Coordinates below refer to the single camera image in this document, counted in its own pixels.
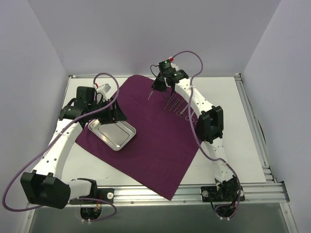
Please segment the steel surgical scissors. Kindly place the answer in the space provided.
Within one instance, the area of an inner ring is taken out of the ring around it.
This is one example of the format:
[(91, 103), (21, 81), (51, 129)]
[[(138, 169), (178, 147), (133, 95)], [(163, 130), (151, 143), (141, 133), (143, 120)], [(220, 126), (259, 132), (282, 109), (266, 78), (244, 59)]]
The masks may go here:
[(193, 115), (195, 114), (195, 111), (192, 111), (192, 113), (188, 116), (185, 117), (185, 120), (186, 121), (191, 121), (191, 122), (194, 122), (194, 118), (193, 118)]

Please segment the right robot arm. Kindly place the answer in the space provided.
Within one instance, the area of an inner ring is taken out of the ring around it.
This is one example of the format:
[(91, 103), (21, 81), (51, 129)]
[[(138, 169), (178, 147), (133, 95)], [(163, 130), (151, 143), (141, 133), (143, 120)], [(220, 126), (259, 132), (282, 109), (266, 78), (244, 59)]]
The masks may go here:
[(179, 94), (188, 103), (189, 114), (196, 114), (195, 125), (190, 123), (192, 133), (199, 149), (205, 157), (216, 165), (214, 179), (216, 196), (221, 200), (229, 199), (233, 194), (241, 195), (241, 183), (234, 169), (227, 162), (224, 149), (223, 130), (224, 113), (221, 106), (211, 104), (193, 85), (193, 79), (183, 71), (174, 68), (160, 71), (152, 89)]

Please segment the steel instrument tray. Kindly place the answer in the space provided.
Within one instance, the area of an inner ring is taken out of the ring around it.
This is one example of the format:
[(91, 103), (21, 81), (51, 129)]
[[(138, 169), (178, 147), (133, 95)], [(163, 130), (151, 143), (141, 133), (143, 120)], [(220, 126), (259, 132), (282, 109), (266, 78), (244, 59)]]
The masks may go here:
[(91, 121), (88, 129), (114, 151), (120, 151), (137, 132), (127, 121), (102, 125), (98, 119)]

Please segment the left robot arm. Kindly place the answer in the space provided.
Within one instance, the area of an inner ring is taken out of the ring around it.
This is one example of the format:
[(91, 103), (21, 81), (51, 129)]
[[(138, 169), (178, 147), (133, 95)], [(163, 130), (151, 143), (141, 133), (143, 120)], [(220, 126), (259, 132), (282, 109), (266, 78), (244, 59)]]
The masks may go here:
[(47, 151), (40, 154), (40, 160), (31, 172), (21, 175), (20, 183), (30, 204), (63, 209), (77, 198), (86, 203), (97, 200), (95, 180), (62, 181), (63, 168), (76, 138), (94, 119), (107, 125), (127, 119), (113, 99), (109, 84), (77, 87), (76, 96), (62, 108)]

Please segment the purple cloth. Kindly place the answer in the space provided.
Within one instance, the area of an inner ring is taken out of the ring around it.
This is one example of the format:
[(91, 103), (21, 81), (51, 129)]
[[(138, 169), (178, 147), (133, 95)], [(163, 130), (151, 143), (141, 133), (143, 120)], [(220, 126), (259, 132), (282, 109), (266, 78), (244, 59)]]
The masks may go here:
[(171, 200), (194, 159), (198, 146), (189, 122), (164, 110), (160, 93), (149, 99), (152, 80), (129, 77), (117, 98), (121, 110), (137, 133), (120, 151), (112, 150), (84, 128), (76, 143), (137, 182)]

